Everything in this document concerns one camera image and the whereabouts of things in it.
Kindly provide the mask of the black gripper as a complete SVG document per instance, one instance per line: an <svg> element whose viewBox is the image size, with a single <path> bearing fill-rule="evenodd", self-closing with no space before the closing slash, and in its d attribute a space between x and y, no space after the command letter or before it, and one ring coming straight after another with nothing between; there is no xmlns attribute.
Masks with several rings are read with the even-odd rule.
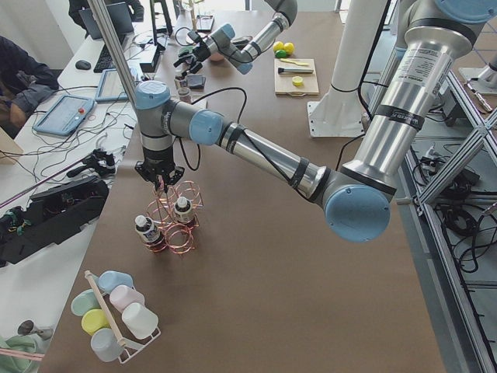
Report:
<svg viewBox="0 0 497 373"><path fill-rule="evenodd" d="M208 59L211 55L210 49L207 44L203 41L193 48L192 54L185 54L178 57L178 60L173 63L174 67L179 67L182 65L189 65L182 72L182 76L187 76L188 74L196 74L202 67L202 63Z"/></svg>
<svg viewBox="0 0 497 373"><path fill-rule="evenodd" d="M134 169L145 181L154 184L155 191L159 191L162 184L164 193L168 193L169 185L175 185L185 171L184 167L177 166L174 161L150 158L136 162Z"/></svg>

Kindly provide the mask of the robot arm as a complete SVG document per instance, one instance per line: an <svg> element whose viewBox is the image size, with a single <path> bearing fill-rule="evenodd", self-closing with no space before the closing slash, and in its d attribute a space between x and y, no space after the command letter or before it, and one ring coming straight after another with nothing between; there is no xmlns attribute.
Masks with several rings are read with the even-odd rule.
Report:
<svg viewBox="0 0 497 373"><path fill-rule="evenodd" d="M235 31L229 23L222 24L206 37L201 37L197 31L189 31L190 39L196 44L191 54L194 59L182 76L189 72L197 73L202 68L202 62L216 53L223 55L240 73L247 74L252 69L252 62L272 47L276 38L293 24L297 16L297 1L266 3L275 11L273 18L241 50L232 42Z"/></svg>
<svg viewBox="0 0 497 373"><path fill-rule="evenodd" d="M494 1L403 1L394 66L377 103L366 105L361 86L389 10L387 1L350 4L329 91L308 111L311 132L359 138L357 153L337 170L317 166L223 115L173 99L155 80L135 89L144 180L170 186L183 175L173 143L185 138L218 145L273 174L305 200L320 206L328 226L351 242L384 232L390 220L394 176L447 77L496 15ZM368 122L357 110L364 107Z"/></svg>

